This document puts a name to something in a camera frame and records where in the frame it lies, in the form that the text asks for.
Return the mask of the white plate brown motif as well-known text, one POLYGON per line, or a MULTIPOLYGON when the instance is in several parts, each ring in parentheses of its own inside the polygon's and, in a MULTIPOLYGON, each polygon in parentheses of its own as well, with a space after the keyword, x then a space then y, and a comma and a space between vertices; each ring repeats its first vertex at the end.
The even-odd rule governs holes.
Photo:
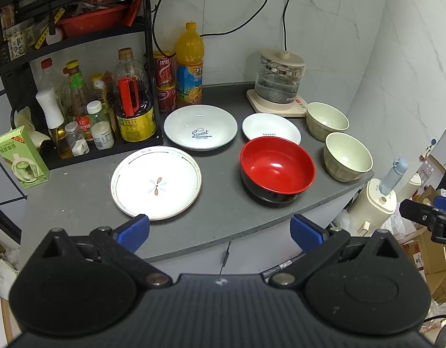
POLYGON ((199 165, 169 146, 138 150, 118 164, 110 180, 116 206, 130 217, 151 221, 173 218, 197 200, 203 183, 199 165))

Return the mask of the red and black bowl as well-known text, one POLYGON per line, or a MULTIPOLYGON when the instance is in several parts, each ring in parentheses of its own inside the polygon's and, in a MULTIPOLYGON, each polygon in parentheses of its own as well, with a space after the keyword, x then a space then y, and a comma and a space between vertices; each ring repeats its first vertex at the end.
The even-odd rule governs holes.
POLYGON ((258 137, 242 147, 240 172, 246 188, 271 204, 288 204, 315 181, 316 166, 300 145, 281 137, 258 137))

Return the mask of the cream bowl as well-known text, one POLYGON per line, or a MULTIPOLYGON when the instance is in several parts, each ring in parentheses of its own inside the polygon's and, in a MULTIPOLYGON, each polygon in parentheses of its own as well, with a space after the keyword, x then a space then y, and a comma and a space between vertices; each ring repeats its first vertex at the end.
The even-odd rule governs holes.
POLYGON ((352 182, 369 172, 374 161, 367 147, 342 132, 328 134, 323 149, 327 172, 339 182, 352 182))
POLYGON ((325 142, 328 134, 349 128, 349 120, 340 110, 322 102, 308 104, 306 124, 310 134, 321 142, 325 142))

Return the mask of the white Bakery print plate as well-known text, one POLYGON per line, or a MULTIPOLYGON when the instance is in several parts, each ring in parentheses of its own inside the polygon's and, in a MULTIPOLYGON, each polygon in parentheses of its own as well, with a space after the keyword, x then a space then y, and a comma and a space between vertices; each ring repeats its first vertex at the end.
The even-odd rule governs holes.
POLYGON ((290 120, 271 113, 254 113, 247 116, 242 124, 246 138, 281 137, 296 145, 301 143, 300 130, 290 120))

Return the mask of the white Sweet print plate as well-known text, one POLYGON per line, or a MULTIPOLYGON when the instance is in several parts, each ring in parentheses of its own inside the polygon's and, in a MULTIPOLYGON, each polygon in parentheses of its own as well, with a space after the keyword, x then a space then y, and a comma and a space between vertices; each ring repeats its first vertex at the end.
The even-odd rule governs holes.
POLYGON ((170 141, 194 151, 210 151, 230 143, 238 133, 234 116, 222 108, 193 104, 178 108, 164 121, 170 141))

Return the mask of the black metal kitchen rack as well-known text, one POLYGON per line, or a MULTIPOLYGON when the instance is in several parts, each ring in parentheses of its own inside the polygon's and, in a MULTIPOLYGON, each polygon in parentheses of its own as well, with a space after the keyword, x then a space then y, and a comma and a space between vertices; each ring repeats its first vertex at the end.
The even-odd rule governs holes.
MULTIPOLYGON (((77 1, 79 0, 0 0, 0 19, 1 9, 8 5, 12 5, 15 8, 16 19, 20 23, 29 18, 36 19, 38 17, 46 17, 51 8, 63 7, 70 2, 77 1)), ((51 53, 65 50, 73 46, 85 43, 93 44, 102 39, 130 35, 133 33, 142 33, 144 38, 144 58, 148 82, 151 86, 151 93, 154 101, 154 112, 157 121, 156 133, 142 142, 130 143, 121 139, 115 142, 114 147, 107 150, 99 151, 95 148, 91 148, 88 154, 76 156, 68 160, 59 158, 53 144, 44 145, 41 149, 41 156, 49 169, 54 170, 63 166, 79 164, 109 155, 136 151, 141 148, 163 144, 158 97, 154 85, 151 0, 142 0, 139 16, 135 18, 130 27, 123 26, 82 35, 73 39, 64 39, 62 42, 56 43, 55 45, 45 46, 38 50, 30 50, 29 53, 14 60, 10 58, 8 46, 3 43, 3 39, 0 40, 0 76, 9 103, 16 111, 19 111, 26 106, 30 107, 31 116, 36 129, 46 134, 48 129, 45 123, 44 113, 35 99, 37 85, 34 81, 33 73, 31 72, 30 62, 39 57, 45 57, 51 53)))

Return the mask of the cardboard box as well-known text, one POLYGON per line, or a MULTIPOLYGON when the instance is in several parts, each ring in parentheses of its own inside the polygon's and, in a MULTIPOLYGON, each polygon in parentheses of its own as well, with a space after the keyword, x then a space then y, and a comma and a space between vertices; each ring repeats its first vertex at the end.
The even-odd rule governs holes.
MULTIPOLYGON (((428 187, 415 202, 434 206, 434 198, 440 196, 434 188, 428 187)), ((442 304, 446 302, 446 245, 433 242, 431 232, 424 225, 424 231, 417 236, 419 252, 422 255, 423 271, 426 283, 435 302, 442 304)))

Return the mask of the small white jar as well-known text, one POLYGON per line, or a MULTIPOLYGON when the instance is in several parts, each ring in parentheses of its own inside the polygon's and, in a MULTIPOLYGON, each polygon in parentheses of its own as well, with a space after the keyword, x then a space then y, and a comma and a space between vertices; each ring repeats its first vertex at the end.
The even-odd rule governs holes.
POLYGON ((91 127, 91 133, 97 149, 105 150, 114 146, 114 136, 107 121, 99 121, 91 127))

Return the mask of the small glass shaker jar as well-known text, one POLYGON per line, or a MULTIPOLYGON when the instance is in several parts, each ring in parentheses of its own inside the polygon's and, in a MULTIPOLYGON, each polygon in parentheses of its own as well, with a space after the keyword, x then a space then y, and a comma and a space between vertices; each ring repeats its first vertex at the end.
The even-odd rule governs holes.
POLYGON ((66 139, 70 145, 73 156, 80 156, 89 153, 88 143, 84 134, 76 121, 67 123, 65 126, 66 139))

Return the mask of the large soy sauce bottle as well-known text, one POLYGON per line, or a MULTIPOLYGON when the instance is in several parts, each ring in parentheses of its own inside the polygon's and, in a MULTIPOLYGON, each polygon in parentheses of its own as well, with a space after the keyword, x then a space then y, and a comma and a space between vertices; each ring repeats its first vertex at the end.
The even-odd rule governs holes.
POLYGON ((156 132, 154 101, 148 74, 134 59, 131 47, 118 51, 115 71, 115 114, 121 137, 126 142, 142 142, 156 132))

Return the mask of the green bottle white cap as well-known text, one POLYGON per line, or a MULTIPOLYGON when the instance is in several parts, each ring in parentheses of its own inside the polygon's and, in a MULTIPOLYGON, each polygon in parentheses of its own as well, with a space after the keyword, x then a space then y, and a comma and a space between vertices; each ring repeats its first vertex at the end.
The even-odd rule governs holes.
POLYGON ((110 119, 103 103, 99 100, 91 101, 86 106, 91 126, 96 123, 107 122, 110 119))

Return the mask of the green carton box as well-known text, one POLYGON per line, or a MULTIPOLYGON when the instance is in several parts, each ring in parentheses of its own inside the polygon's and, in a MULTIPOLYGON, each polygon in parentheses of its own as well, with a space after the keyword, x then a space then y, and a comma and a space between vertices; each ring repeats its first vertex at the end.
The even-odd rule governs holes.
POLYGON ((40 185, 49 180, 49 169, 25 126, 0 136, 0 154, 23 188, 40 185))

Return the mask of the green cap sauce bottle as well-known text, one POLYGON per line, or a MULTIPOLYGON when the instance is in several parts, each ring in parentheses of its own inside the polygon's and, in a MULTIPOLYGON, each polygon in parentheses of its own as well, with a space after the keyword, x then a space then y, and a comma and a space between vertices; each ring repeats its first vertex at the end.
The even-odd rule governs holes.
POLYGON ((80 70, 79 61, 72 60, 66 64, 70 87, 70 96, 74 118, 81 128, 87 142, 93 141, 91 123, 88 117, 87 105, 92 101, 85 78, 80 70))

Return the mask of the red can lower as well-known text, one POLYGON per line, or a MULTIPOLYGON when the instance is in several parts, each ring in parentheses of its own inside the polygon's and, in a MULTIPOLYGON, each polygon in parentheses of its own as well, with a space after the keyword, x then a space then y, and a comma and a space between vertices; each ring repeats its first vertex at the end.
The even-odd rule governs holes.
POLYGON ((161 113, 170 113, 176 109, 176 84, 170 83, 157 88, 159 110, 161 113))

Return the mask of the red can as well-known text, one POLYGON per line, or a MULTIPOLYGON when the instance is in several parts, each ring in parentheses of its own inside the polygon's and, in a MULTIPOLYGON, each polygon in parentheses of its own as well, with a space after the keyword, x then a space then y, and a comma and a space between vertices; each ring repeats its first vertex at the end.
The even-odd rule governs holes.
POLYGON ((167 86, 174 81, 172 69, 172 53, 170 51, 153 52, 154 73, 157 87, 167 86))
POLYGON ((161 113, 170 113, 176 109, 176 84, 170 83, 157 88, 159 110, 161 113))

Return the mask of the white cap oil bottle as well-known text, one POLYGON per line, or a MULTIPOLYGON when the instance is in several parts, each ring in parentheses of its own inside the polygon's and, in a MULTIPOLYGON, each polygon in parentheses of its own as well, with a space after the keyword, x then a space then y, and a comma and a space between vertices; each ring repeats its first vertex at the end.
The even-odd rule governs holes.
POLYGON ((73 153, 66 137, 65 118, 57 104, 54 88, 51 86, 39 90, 36 99, 44 112, 48 131, 59 157, 62 160, 72 158, 73 153))

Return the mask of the glass electric kettle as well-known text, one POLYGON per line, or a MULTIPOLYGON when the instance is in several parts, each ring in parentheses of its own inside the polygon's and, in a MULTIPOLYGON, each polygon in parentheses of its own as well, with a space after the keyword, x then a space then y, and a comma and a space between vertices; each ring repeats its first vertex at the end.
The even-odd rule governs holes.
POLYGON ((305 70, 305 60, 297 54, 262 49, 254 90, 268 102, 290 104, 298 94, 305 70))

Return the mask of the red cap clear bottle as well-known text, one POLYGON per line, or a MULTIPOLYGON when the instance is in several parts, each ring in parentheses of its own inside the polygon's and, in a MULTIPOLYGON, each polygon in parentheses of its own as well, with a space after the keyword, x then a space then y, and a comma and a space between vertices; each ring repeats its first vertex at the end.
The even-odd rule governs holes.
POLYGON ((42 77, 37 84, 38 90, 53 88, 55 91, 55 99, 59 107, 63 107, 62 79, 55 72, 53 61, 51 58, 45 58, 41 62, 42 77))

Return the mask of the red can upper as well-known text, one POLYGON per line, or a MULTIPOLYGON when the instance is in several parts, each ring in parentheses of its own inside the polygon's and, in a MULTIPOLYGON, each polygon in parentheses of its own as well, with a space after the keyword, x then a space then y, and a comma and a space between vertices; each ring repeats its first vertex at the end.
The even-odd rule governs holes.
POLYGON ((167 86, 174 81, 172 69, 172 53, 170 51, 153 52, 154 73, 157 87, 167 86))

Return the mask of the orange juice bottle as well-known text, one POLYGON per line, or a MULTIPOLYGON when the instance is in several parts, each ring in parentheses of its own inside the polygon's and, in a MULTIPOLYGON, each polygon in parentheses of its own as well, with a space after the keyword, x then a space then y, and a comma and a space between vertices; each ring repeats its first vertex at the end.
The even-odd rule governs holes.
POLYGON ((201 104, 203 99, 203 39, 190 21, 176 40, 176 96, 179 107, 201 104))

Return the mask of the red plastic basket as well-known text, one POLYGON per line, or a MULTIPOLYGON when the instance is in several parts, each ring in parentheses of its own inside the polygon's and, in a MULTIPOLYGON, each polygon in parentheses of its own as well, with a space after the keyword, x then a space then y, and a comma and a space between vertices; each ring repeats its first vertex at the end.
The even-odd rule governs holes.
POLYGON ((66 38, 76 38, 113 28, 131 27, 142 0, 81 0, 59 19, 56 27, 66 38))

